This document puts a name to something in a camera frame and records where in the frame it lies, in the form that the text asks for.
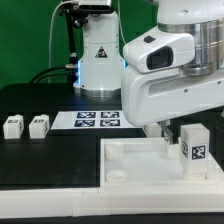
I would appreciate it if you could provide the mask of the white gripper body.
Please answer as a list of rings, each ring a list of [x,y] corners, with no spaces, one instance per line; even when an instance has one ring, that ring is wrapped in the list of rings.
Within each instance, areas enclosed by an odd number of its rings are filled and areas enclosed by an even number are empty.
[[[135,127],[224,106],[224,69],[202,76],[140,74],[128,66],[122,76],[122,110]]]

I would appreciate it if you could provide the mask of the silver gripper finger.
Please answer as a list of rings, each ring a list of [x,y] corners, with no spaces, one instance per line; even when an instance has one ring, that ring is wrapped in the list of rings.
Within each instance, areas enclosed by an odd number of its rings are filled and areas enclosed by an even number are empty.
[[[164,139],[169,143],[172,144],[173,143],[173,133],[171,132],[171,130],[168,128],[167,126],[167,122],[166,121],[161,121],[160,122],[160,127],[163,131],[164,134]]]

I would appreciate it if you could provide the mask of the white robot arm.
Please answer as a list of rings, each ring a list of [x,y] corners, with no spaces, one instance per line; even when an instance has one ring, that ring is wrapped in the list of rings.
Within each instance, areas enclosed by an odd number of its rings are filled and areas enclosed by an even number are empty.
[[[87,96],[121,95],[135,127],[224,105],[224,0],[150,0],[157,25],[119,52],[109,0],[77,0],[87,13],[76,86]]]

